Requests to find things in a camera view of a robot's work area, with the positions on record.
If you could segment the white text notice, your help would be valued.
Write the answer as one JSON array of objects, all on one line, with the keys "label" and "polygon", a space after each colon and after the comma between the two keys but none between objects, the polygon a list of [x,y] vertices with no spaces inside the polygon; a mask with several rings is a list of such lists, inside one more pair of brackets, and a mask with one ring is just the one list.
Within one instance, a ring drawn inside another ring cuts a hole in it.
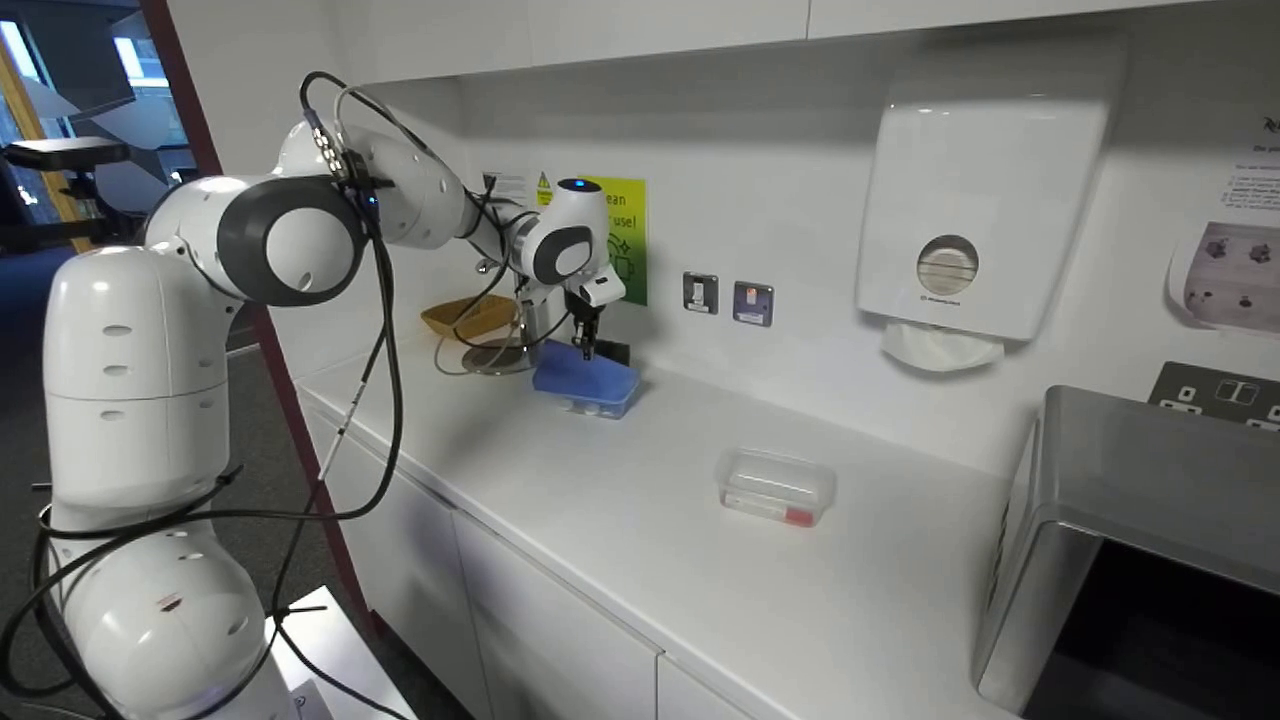
[{"label": "white text notice", "polygon": [[1239,222],[1280,225],[1280,110],[1245,124],[1229,152],[1219,205]]}]

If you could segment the green and yellow wall sign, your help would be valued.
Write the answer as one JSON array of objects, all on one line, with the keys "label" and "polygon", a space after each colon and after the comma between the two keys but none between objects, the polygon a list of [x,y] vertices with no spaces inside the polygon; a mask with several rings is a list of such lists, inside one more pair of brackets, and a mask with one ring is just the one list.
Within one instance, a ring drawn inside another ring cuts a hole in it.
[{"label": "green and yellow wall sign", "polygon": [[590,307],[646,304],[646,186],[641,179],[538,178],[535,278]]}]

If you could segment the curled paper photo notice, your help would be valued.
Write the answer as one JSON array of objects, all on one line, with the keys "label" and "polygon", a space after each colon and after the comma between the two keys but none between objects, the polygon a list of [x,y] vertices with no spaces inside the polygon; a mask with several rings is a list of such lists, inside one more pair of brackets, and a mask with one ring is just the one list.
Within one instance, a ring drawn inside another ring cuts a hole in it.
[{"label": "curled paper photo notice", "polygon": [[1280,225],[1207,223],[1171,256],[1166,292],[1194,325],[1280,338]]}]

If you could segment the white paper towel dispenser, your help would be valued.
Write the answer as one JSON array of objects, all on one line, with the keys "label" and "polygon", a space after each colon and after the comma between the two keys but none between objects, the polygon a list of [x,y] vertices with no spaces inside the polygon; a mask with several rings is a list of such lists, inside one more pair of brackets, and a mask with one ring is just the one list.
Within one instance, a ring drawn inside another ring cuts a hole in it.
[{"label": "white paper towel dispenser", "polygon": [[910,56],[879,122],[856,306],[1033,340],[1076,238],[1125,65],[1116,36]]}]

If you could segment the white paper towel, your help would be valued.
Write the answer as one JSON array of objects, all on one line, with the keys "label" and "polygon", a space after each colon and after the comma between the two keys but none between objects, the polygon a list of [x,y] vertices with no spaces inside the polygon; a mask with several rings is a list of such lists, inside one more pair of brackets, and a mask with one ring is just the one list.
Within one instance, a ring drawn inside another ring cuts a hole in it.
[{"label": "white paper towel", "polygon": [[879,348],[906,366],[929,373],[965,372],[1005,356],[1001,340],[910,322],[890,322]]}]

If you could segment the window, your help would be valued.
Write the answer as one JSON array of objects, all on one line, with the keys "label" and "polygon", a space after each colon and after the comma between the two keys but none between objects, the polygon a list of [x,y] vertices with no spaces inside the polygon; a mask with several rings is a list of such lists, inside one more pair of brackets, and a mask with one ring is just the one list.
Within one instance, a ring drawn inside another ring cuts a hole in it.
[{"label": "window", "polygon": [[108,210],[142,217],[196,173],[140,0],[0,0],[0,50],[45,138],[128,147],[125,160],[90,172]]}]

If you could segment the clear plastic container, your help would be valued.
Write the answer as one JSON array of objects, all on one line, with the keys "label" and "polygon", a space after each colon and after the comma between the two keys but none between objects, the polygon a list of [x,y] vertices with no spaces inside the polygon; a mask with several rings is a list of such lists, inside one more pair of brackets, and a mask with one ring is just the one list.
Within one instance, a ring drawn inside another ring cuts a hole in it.
[{"label": "clear plastic container", "polygon": [[726,509],[800,528],[815,527],[837,495],[832,468],[756,448],[724,451],[716,484]]},{"label": "clear plastic container", "polygon": [[632,406],[640,388],[639,379],[580,386],[559,395],[563,409],[584,416],[621,419]]}]

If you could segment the stainless steel microwave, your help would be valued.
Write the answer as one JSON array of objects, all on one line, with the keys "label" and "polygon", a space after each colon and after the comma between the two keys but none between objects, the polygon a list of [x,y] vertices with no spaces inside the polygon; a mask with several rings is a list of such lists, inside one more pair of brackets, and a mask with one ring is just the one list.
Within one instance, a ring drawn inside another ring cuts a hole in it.
[{"label": "stainless steel microwave", "polygon": [[1280,438],[1048,389],[972,682],[1020,720],[1280,720]]}]

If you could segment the white wall cabinet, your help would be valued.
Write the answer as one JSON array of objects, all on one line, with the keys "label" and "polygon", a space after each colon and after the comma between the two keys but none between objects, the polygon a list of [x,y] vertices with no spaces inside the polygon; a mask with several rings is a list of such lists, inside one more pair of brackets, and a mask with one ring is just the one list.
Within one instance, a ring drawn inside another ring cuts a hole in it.
[{"label": "white wall cabinet", "polygon": [[192,72],[468,76],[1208,0],[164,0]]}]

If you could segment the white cabinet door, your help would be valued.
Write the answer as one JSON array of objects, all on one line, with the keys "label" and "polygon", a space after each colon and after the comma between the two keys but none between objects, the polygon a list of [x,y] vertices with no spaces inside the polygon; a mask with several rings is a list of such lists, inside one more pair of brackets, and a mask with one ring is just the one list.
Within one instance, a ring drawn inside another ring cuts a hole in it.
[{"label": "white cabinet door", "polygon": [[494,720],[657,720],[659,650],[454,512]]},{"label": "white cabinet door", "polygon": [[369,610],[476,720],[492,720],[452,507],[398,471],[340,529]]}]

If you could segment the silver double wall socket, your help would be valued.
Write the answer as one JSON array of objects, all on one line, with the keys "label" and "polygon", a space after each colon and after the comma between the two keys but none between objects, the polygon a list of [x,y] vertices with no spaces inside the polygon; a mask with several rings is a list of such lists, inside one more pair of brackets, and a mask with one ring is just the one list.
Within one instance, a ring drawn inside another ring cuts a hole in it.
[{"label": "silver double wall socket", "polygon": [[1280,432],[1280,380],[1167,361],[1148,404]]}]

